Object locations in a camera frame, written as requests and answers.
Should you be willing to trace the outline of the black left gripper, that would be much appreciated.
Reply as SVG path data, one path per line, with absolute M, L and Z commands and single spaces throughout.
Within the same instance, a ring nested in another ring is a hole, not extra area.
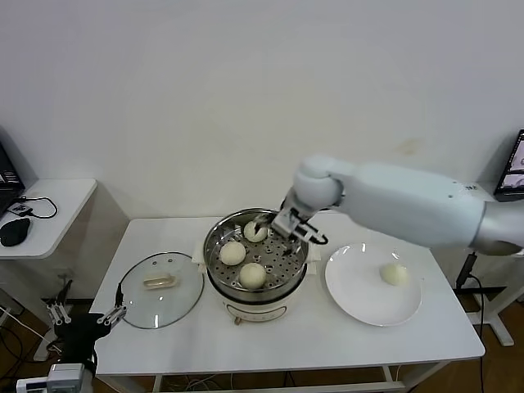
M 97 340 L 107 336 L 111 326 L 115 326 L 127 313 L 124 305 L 122 282 L 115 292 L 115 304 L 105 314 L 79 314 L 72 318 L 66 310 L 66 297 L 73 280 L 69 279 L 60 291 L 49 300 L 46 308 L 58 339 L 62 341 L 60 362 L 66 364 L 87 363 L 94 360 Z

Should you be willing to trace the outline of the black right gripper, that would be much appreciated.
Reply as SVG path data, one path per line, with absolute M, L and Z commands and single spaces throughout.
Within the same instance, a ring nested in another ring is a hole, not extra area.
M 255 234 L 262 229 L 268 232 L 272 230 L 274 215 L 257 215 L 253 218 Z M 287 208 L 287 234 L 286 237 L 293 237 L 304 242 L 310 242 L 314 238 L 314 230 L 307 221 L 304 221 L 293 208 Z M 301 242 L 290 242 L 282 252 L 282 256 L 295 255 L 302 248 Z

